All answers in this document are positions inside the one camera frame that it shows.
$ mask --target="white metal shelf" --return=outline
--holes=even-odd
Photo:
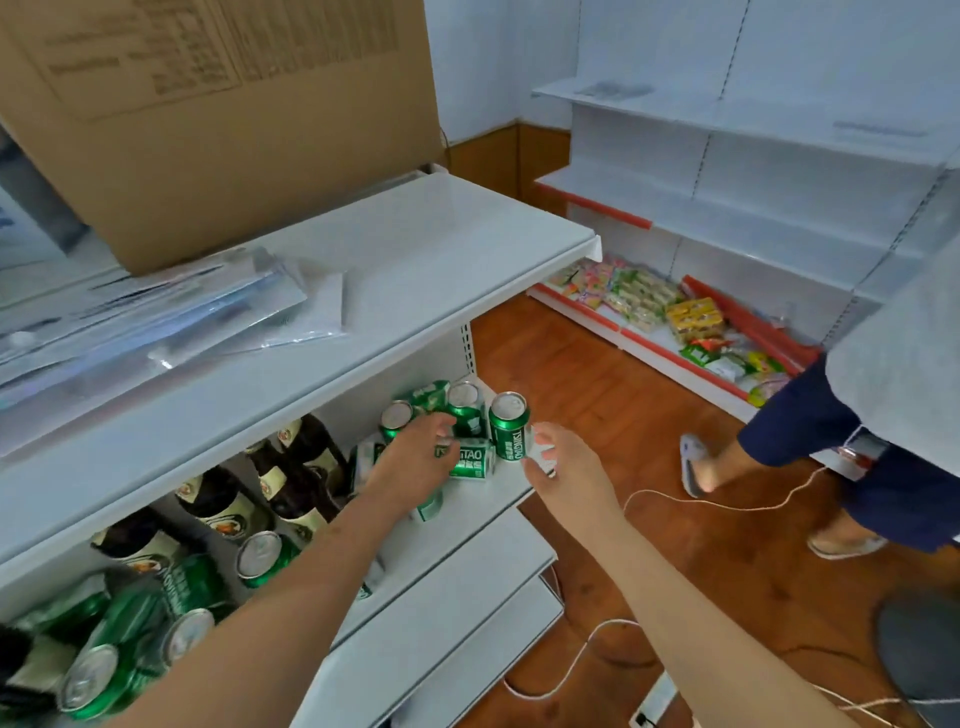
[[[877,114],[751,98],[720,100],[704,92],[577,77],[541,86],[533,93],[633,116],[846,154],[927,166],[955,167],[960,163],[960,157],[953,154],[960,143],[957,121],[919,124],[903,121],[902,113]]]
[[[538,182],[644,218],[654,226],[845,291],[870,274],[884,249],[720,205],[607,164],[575,160]],[[884,294],[883,282],[873,289]]]
[[[563,303],[537,290],[536,288],[529,289],[527,291],[527,295],[536,299],[537,301],[540,301],[541,303],[550,306],[550,308],[553,308],[555,311],[562,313],[571,321],[580,324],[580,326],[592,331],[597,336],[606,339],[618,349],[621,349],[631,356],[635,356],[644,364],[656,369],[662,375],[670,377],[681,386],[690,390],[694,394],[699,395],[710,404],[719,407],[740,422],[749,422],[757,413],[758,410],[756,407],[744,401],[737,395],[718,387],[716,384],[707,381],[702,376],[697,376],[665,356],[662,356],[657,352],[648,349],[647,347],[639,345],[637,342],[629,339],[622,333],[613,331],[602,326],[601,324],[598,324],[593,319],[590,319],[582,313],[579,313],[568,305],[564,305]],[[813,455],[811,455],[811,457],[821,464],[826,465],[836,473],[840,473],[841,475],[849,478],[850,480],[856,480],[862,477],[864,474],[862,468],[857,466],[850,459],[842,457],[834,450],[821,450],[820,452],[815,452]]]
[[[508,510],[327,655],[292,728],[379,725],[555,559]]]
[[[490,403],[493,390],[475,376],[469,379],[480,385],[487,403]],[[340,625],[334,645],[388,607],[504,511],[517,505],[531,490],[520,463],[503,460],[497,460],[493,476],[488,480],[448,480],[444,485],[444,505],[438,518],[426,523],[405,519],[391,531],[380,548],[386,571],[383,581],[372,595],[353,603]]]
[[[592,231],[446,174],[265,235],[347,271],[347,336],[196,362],[0,464],[0,585],[584,255]]]
[[[884,303],[916,276],[923,266],[924,259],[918,255],[893,252],[853,289],[853,293],[870,301]]]
[[[394,726],[454,725],[563,614],[550,588],[533,579],[411,695],[394,715]]]

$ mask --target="cardboard box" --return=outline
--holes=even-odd
[[[135,274],[437,158],[422,0],[0,0],[0,118]]]

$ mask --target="navy blue shorts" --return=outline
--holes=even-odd
[[[778,468],[843,445],[859,425],[830,390],[822,356],[763,405],[737,440],[758,463]],[[846,481],[843,506],[884,538],[923,551],[960,534],[960,478],[896,445],[860,480]]]

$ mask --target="green snack package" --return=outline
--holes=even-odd
[[[706,367],[711,361],[720,358],[717,354],[708,352],[699,344],[687,344],[680,349],[680,356],[684,359],[689,359],[699,367]]]

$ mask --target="gray shirt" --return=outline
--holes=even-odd
[[[960,237],[830,351],[827,380],[877,436],[960,476]]]

